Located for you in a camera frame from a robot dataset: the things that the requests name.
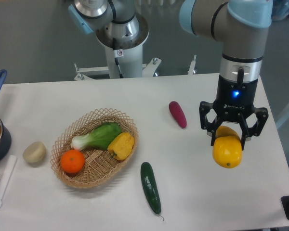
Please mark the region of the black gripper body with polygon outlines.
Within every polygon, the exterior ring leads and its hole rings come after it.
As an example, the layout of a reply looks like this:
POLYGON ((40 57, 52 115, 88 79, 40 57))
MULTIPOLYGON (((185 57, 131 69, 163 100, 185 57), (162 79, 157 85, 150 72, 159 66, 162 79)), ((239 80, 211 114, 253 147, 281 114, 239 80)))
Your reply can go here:
POLYGON ((246 119, 254 113, 254 98, 258 80, 238 85, 219 76, 217 95, 213 109, 218 117, 228 112, 227 122, 236 122, 235 116, 241 113, 246 119))

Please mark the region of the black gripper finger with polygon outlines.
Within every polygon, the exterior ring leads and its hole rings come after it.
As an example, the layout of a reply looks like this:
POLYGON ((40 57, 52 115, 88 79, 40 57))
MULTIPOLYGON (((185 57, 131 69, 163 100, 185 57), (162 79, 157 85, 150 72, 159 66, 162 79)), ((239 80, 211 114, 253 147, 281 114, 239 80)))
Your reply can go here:
POLYGON ((255 108, 252 107, 253 111, 251 112, 251 114, 255 114, 256 115, 256 122, 252 127, 248 127, 247 121, 246 119, 251 115, 249 114, 249 111, 239 111, 238 112, 238 123, 240 125, 241 131, 242 131, 242 135, 241 135, 241 147, 242 150, 244 150, 245 147, 245 142, 250 139, 252 136, 256 136, 258 137, 263 128, 264 125, 268 119, 268 109, 265 107, 260 107, 260 108, 255 108))
POLYGON ((216 131, 219 127, 217 122, 217 116, 212 122, 209 122, 207 115, 208 113, 214 109, 214 103, 209 103, 206 101, 201 101, 199 105, 199 118, 200 118, 200 126, 203 130, 207 131, 207 134, 211 137, 210 145, 213 146, 216 140, 216 131))

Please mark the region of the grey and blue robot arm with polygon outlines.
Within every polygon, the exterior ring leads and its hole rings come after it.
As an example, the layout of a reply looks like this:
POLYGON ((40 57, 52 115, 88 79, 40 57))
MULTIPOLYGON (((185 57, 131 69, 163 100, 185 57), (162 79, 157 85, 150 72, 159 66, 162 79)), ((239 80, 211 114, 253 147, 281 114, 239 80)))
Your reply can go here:
MULTIPOLYGON (((223 44, 216 99, 201 102, 200 124, 217 139, 224 122, 238 123, 240 142, 259 136, 268 118, 253 104, 273 2, 271 0, 186 0, 181 28, 223 44)), ((143 44, 149 28, 132 0, 75 0, 68 8, 75 25, 95 33, 104 46, 111 78, 143 77, 143 44)))

